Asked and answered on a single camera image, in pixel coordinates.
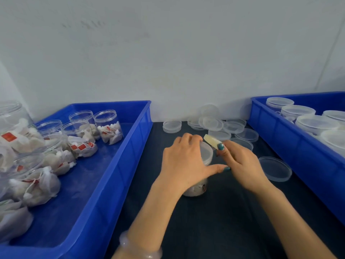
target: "black table surface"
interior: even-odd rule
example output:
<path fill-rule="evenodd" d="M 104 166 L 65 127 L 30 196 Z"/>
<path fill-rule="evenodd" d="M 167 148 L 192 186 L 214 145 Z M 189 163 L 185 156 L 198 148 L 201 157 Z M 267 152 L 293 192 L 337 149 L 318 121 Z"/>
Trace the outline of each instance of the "black table surface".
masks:
<path fill-rule="evenodd" d="M 196 131 L 183 122 L 179 132 L 167 134 L 161 122 L 153 123 L 105 258 L 114 254 L 120 234 L 130 227 L 143 205 L 160 172 L 163 149 L 184 133 L 203 137 L 207 130 Z M 261 138 L 253 145 L 257 157 L 279 158 Z M 217 163 L 224 164 L 224 161 L 214 152 L 211 164 Z M 345 226 L 298 176 L 293 173 L 289 181 L 273 184 L 284 192 L 335 256 L 345 258 Z M 211 176 L 203 195 L 180 198 L 164 235 L 162 249 L 164 259 L 286 258 L 265 212 L 231 172 Z"/>

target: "person's right hand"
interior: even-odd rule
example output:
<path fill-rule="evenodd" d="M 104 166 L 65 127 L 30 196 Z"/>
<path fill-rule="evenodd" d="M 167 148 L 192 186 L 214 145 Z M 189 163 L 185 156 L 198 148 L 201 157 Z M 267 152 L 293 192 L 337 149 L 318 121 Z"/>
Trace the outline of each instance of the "person's right hand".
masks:
<path fill-rule="evenodd" d="M 222 156 L 237 181 L 247 190 L 260 194 L 273 186 L 261 168 L 260 162 L 251 150 L 230 140 L 218 144 L 217 154 Z"/>

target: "blue plastic tray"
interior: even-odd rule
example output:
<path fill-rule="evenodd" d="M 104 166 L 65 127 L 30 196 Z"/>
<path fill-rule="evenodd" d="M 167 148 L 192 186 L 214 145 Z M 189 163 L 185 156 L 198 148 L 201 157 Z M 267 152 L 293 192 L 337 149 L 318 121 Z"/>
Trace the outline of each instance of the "blue plastic tray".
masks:
<path fill-rule="evenodd" d="M 97 141 L 98 151 L 80 158 L 61 180 L 56 198 L 30 209 L 34 221 L 0 258 L 102 258 L 105 254 L 152 121 L 151 101 L 70 104 L 43 121 L 68 122 L 71 113 L 114 109 L 124 139 L 114 145 Z"/>
<path fill-rule="evenodd" d="M 316 110 L 345 111 L 345 92 L 278 95 Z M 345 158 L 266 106 L 271 96 L 253 97 L 248 124 L 345 225 Z"/>

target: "painted nail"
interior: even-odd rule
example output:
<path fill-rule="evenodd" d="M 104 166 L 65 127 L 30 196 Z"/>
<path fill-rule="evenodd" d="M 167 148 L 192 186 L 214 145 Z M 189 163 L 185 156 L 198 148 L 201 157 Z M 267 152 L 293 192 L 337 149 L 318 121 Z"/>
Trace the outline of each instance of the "painted nail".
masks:
<path fill-rule="evenodd" d="M 224 150 L 224 144 L 222 143 L 217 144 L 217 147 L 218 147 L 218 150 L 221 150 L 221 151 Z"/>

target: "bracelet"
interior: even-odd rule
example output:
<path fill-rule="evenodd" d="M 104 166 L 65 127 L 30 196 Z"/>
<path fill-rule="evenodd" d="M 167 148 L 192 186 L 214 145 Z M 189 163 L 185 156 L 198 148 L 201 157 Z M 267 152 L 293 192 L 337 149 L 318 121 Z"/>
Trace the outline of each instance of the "bracelet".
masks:
<path fill-rule="evenodd" d="M 131 254 L 139 258 L 148 258 L 148 259 L 161 259 L 162 258 L 162 248 L 156 252 L 149 253 L 134 244 L 132 244 L 127 238 L 127 231 L 124 231 L 119 238 L 120 245 L 124 250 L 127 250 Z"/>

